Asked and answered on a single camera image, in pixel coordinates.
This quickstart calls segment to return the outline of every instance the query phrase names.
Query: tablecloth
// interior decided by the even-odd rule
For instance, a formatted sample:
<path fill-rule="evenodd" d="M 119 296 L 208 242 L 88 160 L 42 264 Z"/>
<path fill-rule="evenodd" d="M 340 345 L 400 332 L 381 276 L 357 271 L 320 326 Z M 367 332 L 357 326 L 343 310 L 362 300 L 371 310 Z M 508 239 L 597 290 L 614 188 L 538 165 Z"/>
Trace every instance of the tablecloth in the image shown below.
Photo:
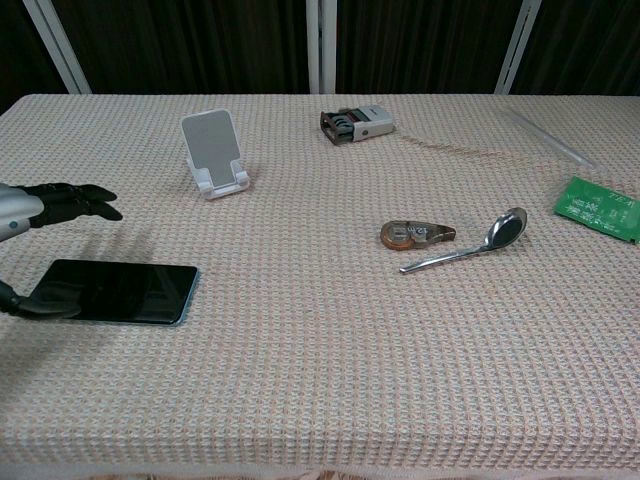
<path fill-rule="evenodd" d="M 396 132 L 340 147 L 321 132 L 321 111 L 373 103 Z M 507 106 L 601 168 L 559 156 Z M 212 108 L 232 113 L 252 185 L 206 201 L 180 119 Z M 56 258 L 201 278 L 177 328 L 0 316 L 0 477 L 637 478 L 638 247 L 552 207 L 572 175 L 640 197 L 639 157 L 640 98 L 21 99 L 0 117 L 0 181 L 99 184 L 124 219 L 2 243 L 5 282 L 27 294 Z M 515 206 L 529 225 L 512 246 L 398 273 L 479 244 Z M 396 252 L 378 238 L 393 219 L 458 234 Z"/>

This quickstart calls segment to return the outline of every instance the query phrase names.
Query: phone holder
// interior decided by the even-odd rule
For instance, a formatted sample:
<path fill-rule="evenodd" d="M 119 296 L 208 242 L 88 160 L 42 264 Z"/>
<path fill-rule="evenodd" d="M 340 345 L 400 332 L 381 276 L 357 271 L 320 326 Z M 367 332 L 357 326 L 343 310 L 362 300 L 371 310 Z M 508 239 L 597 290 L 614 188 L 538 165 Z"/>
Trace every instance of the phone holder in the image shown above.
<path fill-rule="evenodd" d="M 187 164 L 204 198 L 211 200 L 249 187 L 228 110 L 187 115 L 182 119 L 182 133 L 189 151 Z"/>

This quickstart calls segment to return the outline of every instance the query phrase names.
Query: green card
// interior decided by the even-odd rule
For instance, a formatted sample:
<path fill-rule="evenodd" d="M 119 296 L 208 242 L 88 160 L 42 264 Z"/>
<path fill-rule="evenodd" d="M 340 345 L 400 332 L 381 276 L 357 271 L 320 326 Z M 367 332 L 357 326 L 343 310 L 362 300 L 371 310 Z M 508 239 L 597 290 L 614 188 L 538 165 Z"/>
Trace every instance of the green card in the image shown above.
<path fill-rule="evenodd" d="M 581 178 L 571 179 L 553 211 L 599 232 L 640 242 L 640 202 Z"/>

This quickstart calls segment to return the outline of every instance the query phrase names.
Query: robotic hand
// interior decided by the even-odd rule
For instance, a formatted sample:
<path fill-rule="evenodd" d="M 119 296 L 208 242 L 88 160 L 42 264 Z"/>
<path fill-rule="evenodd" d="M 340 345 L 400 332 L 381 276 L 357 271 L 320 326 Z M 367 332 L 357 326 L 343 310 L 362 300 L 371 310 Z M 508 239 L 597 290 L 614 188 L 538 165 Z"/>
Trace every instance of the robotic hand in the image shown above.
<path fill-rule="evenodd" d="M 29 228 L 68 222 L 80 215 L 121 220 L 122 215 L 107 204 L 116 198 L 116 194 L 96 185 L 45 183 L 34 187 L 9 187 L 0 184 L 0 242 Z M 58 318 L 76 315 L 79 308 L 75 304 L 41 303 L 21 297 L 0 281 L 0 311 L 28 318 Z"/>

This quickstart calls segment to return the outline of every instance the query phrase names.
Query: spoon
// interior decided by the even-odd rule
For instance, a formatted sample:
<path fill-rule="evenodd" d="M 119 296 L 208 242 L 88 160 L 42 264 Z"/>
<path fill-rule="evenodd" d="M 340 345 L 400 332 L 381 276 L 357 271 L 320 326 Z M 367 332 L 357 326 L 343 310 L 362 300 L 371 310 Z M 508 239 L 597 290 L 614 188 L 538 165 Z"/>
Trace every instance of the spoon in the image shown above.
<path fill-rule="evenodd" d="M 468 255 L 476 255 L 478 253 L 490 252 L 499 248 L 506 247 L 515 242 L 524 229 L 527 227 L 527 212 L 524 209 L 516 207 L 508 210 L 500 215 L 496 222 L 491 226 L 484 239 L 484 245 L 479 247 L 465 248 L 456 252 L 447 253 L 438 257 L 427 258 L 421 262 L 402 267 L 401 273 L 411 273 L 422 270 L 430 265 L 445 262 L 447 260 L 455 260 L 457 258 L 466 257 Z"/>

